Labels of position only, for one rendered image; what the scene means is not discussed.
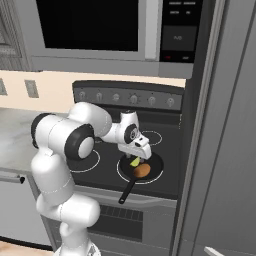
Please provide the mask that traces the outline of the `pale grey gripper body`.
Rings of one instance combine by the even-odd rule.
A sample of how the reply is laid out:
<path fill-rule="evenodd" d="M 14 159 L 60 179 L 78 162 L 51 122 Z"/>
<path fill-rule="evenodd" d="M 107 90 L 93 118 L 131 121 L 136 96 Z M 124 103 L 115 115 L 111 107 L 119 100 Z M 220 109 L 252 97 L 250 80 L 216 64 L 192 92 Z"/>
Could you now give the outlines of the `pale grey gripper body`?
<path fill-rule="evenodd" d="M 151 147 L 150 147 L 149 144 L 146 144 L 143 147 L 137 147 L 135 145 L 119 144 L 118 149 L 121 152 L 131 154 L 131 155 L 134 155 L 136 157 L 143 158 L 143 159 L 149 159 L 152 155 Z"/>

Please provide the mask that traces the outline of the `brown potato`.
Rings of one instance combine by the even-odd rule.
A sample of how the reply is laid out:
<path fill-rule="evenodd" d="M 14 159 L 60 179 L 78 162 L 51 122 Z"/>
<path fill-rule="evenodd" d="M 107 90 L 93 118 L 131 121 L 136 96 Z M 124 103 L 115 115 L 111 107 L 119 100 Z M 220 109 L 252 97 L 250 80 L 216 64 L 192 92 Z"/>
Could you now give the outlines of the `brown potato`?
<path fill-rule="evenodd" d="M 150 173 L 150 170 L 151 170 L 150 165 L 147 163 L 143 163 L 143 164 L 138 165 L 134 169 L 133 174 L 137 178 L 142 178 L 142 177 L 147 176 Z"/>

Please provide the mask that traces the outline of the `black frying pan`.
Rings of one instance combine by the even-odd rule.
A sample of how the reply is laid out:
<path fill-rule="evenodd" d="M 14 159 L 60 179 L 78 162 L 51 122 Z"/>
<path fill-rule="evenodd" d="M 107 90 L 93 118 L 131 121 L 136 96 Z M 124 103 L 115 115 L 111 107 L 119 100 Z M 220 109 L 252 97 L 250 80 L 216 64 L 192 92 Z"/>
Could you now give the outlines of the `black frying pan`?
<path fill-rule="evenodd" d="M 131 193 L 133 187 L 135 185 L 147 185 L 152 183 L 153 181 L 157 180 L 164 169 L 164 163 L 162 158 L 156 154 L 155 152 L 152 153 L 149 159 L 144 161 L 140 158 L 140 164 L 147 163 L 150 165 L 151 170 L 150 173 L 142 178 L 137 178 L 134 176 L 133 171 L 136 167 L 132 167 L 130 163 L 137 157 L 127 158 L 126 156 L 122 156 L 118 162 L 118 173 L 120 176 L 128 182 L 125 186 L 125 189 L 118 201 L 119 204 L 124 204 L 126 199 L 128 198 L 129 194 Z"/>

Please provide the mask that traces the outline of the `black and grey stove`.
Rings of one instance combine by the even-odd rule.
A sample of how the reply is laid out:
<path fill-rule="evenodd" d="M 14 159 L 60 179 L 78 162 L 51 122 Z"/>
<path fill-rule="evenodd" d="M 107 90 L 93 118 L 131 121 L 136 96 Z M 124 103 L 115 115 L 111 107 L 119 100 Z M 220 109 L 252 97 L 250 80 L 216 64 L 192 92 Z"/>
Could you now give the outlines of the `black and grey stove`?
<path fill-rule="evenodd" d="M 104 108 L 115 123 L 120 121 L 120 114 L 127 110 L 135 111 L 139 119 L 140 132 L 149 139 L 152 153 L 158 154 L 164 163 L 161 176 L 147 185 L 135 185 L 127 200 L 138 204 L 156 198 L 175 200 L 177 204 L 180 176 L 181 146 L 181 110 L 184 90 L 174 86 L 150 83 L 84 80 L 72 84 L 75 102 L 79 101 L 79 93 L 85 92 L 85 102 Z M 103 94 L 102 102 L 97 102 L 96 94 Z M 118 102 L 112 96 L 118 93 Z M 130 97 L 138 96 L 138 102 L 132 104 Z M 156 103 L 150 106 L 148 98 L 154 96 Z M 175 103 L 169 107 L 168 98 Z M 122 156 L 115 144 L 95 140 L 93 152 L 83 161 L 69 160 L 76 187 L 81 195 L 97 200 L 118 203 L 125 186 L 128 184 L 118 173 L 118 162 Z"/>

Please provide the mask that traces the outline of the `grey oven door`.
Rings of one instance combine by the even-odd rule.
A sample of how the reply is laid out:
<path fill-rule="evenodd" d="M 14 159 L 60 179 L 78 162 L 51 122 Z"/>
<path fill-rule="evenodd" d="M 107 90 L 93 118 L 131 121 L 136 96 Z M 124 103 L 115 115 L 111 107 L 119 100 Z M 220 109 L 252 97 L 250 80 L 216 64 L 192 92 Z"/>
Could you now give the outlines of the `grey oven door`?
<path fill-rule="evenodd" d="M 175 200 L 127 200 L 123 205 L 101 200 L 100 209 L 88 233 L 103 256 L 169 256 Z"/>

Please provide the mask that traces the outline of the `grey fridge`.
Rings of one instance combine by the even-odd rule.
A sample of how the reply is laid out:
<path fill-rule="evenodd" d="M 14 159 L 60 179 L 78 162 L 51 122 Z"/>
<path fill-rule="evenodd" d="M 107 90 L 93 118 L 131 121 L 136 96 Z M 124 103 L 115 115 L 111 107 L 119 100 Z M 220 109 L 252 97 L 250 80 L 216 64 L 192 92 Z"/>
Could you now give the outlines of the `grey fridge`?
<path fill-rule="evenodd" d="M 204 0 L 171 256 L 256 256 L 256 0 Z"/>

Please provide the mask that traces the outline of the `silver microwave oven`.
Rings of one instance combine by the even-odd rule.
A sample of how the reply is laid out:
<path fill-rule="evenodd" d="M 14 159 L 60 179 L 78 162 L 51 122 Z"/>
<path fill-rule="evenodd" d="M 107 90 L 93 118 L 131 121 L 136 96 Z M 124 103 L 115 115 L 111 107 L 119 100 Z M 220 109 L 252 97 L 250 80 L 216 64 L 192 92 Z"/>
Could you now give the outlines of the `silver microwave oven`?
<path fill-rule="evenodd" d="M 35 71 L 190 78 L 203 0 L 162 0 L 157 58 L 145 58 L 146 0 L 15 0 Z"/>

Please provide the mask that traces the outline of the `grey dishwasher front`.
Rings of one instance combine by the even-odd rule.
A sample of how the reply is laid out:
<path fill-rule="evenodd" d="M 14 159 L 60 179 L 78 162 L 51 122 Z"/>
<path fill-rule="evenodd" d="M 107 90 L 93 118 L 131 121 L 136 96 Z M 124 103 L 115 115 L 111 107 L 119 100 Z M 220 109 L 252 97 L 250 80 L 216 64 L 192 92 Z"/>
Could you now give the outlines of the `grey dishwasher front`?
<path fill-rule="evenodd" d="M 17 173 L 0 171 L 0 174 Z M 0 237 L 50 246 L 30 184 L 23 177 L 23 184 L 0 181 Z"/>

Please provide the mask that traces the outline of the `grey wall socket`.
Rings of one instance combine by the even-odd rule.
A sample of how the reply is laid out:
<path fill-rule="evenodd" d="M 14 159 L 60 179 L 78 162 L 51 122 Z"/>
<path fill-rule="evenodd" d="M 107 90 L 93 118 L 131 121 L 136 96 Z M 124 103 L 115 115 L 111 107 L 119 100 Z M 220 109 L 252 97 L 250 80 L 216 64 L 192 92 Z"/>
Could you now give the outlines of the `grey wall socket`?
<path fill-rule="evenodd" d="M 2 78 L 0 78 L 0 95 L 5 95 L 5 96 L 8 95 L 4 81 Z"/>
<path fill-rule="evenodd" d="M 30 98 L 38 98 L 39 97 L 35 80 L 25 80 L 25 86 L 27 89 L 28 96 Z"/>

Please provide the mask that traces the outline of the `grey wall cupboard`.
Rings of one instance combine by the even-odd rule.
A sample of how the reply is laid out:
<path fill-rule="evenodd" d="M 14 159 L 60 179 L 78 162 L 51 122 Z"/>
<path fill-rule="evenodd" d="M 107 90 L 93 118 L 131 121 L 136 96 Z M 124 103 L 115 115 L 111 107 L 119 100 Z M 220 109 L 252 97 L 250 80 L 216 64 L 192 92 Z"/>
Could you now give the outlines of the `grey wall cupboard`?
<path fill-rule="evenodd" d="M 0 0 L 0 70 L 31 71 L 15 0 Z"/>

